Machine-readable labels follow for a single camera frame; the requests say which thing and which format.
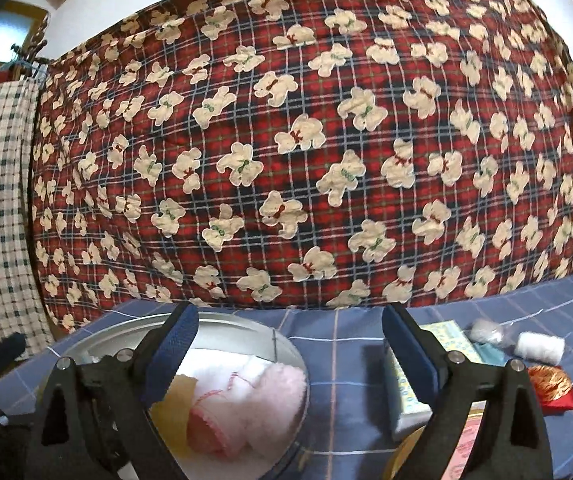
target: plaid tablecloth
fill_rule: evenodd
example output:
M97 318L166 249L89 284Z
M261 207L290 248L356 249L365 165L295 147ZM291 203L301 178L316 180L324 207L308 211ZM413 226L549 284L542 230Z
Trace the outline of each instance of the plaid tablecloth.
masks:
M56 60L44 300L409 306L573 272L573 62L530 0L165 0Z
M52 342L26 241L26 187L39 82L0 83L0 340L26 335L35 355Z
M132 300L77 330L0 380L0 407L33 409L34 391L72 344L135 317L170 312L169 304ZM275 327L307 362L311 407L307 432L311 460L302 480L374 480L393 452L383 374L380 308L346 310L225 310ZM562 366L573 380L573 276L525 287L505 296L411 309L418 323L455 319L465 327L478 316L515 322L517 330L565 336ZM556 478L573 473L573 412L547 417Z

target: yellow and blue patterned box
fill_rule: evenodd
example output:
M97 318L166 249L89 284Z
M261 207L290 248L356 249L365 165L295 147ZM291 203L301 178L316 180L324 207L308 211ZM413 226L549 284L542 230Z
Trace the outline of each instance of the yellow and blue patterned box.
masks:
M420 328L433 333L445 350L459 350L470 361L474 363L483 362L455 321L449 320L420 325ZM385 381L387 383L391 430L394 440L398 440L413 428L425 424L431 416L431 408L417 399L406 375L404 375L401 366L388 345L385 357Z

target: screw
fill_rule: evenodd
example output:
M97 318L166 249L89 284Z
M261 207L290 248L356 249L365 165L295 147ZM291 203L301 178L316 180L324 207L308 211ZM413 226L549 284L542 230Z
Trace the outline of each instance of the screw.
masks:
M452 350L451 352L447 353L447 357L449 358L449 361L456 365L461 365L467 359L462 352L457 350Z
M516 372L521 372L525 369L525 364L520 359L512 359L509 364Z
M131 361L132 358L133 350L131 348L122 348L121 350L118 350L118 353L116 354L116 359L121 363Z
M55 363L55 367L58 370L66 370L69 366L71 366L71 358L70 357L61 357Z

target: blue tablecloth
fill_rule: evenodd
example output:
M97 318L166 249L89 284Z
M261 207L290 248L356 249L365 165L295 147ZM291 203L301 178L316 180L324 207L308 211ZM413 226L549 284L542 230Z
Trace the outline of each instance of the blue tablecloth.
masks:
M116 323L170 312L172 306L134 300L107 313L0 380L0 408L33 410L35 390L60 355L74 343ZM278 328L298 348L311 378L307 418L311 460L303 480L380 478L393 452L383 375L381 309L238 310L237 316ZM420 324L455 319L461 327L477 317L515 322L519 332L563 336L562 366L573 380L573 276L510 294L412 309ZM573 412L547 417L556 478L573 474Z

